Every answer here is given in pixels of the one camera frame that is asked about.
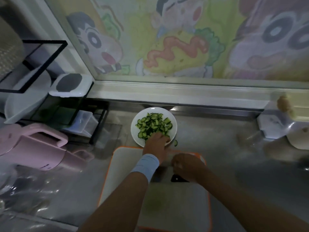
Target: pile of cucumber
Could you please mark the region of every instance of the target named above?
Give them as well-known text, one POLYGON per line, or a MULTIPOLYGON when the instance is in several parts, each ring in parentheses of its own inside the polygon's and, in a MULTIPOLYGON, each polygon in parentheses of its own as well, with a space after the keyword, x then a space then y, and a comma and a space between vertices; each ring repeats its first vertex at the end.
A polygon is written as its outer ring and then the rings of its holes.
POLYGON ((146 117, 137 121, 135 125, 140 129, 138 137, 144 140, 150 138, 152 133, 161 132, 163 135, 168 135, 169 130, 173 127, 169 118, 162 119, 163 114, 159 113, 147 113, 146 117))

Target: pink kettle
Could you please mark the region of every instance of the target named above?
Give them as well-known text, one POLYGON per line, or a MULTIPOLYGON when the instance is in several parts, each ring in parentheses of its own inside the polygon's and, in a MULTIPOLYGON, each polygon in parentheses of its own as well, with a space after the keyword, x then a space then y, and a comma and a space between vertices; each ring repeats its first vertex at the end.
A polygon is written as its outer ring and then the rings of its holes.
POLYGON ((67 135, 45 124, 7 125, 0 129, 0 161, 43 171, 55 167, 83 170, 94 156, 82 147, 69 152, 67 142, 67 135))

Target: hand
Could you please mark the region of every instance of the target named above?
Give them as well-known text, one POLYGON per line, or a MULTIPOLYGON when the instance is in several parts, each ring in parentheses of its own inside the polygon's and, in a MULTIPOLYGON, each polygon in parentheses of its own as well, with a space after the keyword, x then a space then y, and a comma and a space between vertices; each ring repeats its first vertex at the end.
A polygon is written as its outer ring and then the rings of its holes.
POLYGON ((209 171, 206 165, 196 156, 191 154, 178 154, 172 159, 174 173, 189 182, 196 182, 203 178, 209 171))
POLYGON ((160 164, 166 159, 168 153, 165 148, 165 143, 169 142, 170 138, 164 136, 161 132, 153 133, 145 143, 143 155, 152 154, 158 158, 160 164))

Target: forearm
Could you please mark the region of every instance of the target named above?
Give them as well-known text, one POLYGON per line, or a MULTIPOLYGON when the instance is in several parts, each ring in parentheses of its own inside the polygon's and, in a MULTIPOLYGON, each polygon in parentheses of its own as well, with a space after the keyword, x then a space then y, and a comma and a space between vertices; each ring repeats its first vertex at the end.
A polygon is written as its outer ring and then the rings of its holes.
POLYGON ((130 173, 78 232, 134 231, 147 187, 144 174, 130 173))
POLYGON ((210 171, 205 171, 199 183, 226 206, 248 232, 309 231, 309 224, 303 220, 234 190, 210 171))

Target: light blue sleeve cuff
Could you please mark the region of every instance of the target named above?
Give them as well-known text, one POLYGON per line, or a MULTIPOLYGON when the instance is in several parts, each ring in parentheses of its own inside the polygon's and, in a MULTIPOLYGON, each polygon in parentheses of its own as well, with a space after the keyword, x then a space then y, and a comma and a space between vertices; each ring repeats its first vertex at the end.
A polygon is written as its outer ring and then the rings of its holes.
POLYGON ((150 182, 152 175, 159 167, 160 162, 157 157, 152 154, 145 154, 137 162, 136 166, 132 169, 131 172, 140 172, 146 176, 148 182, 150 182))

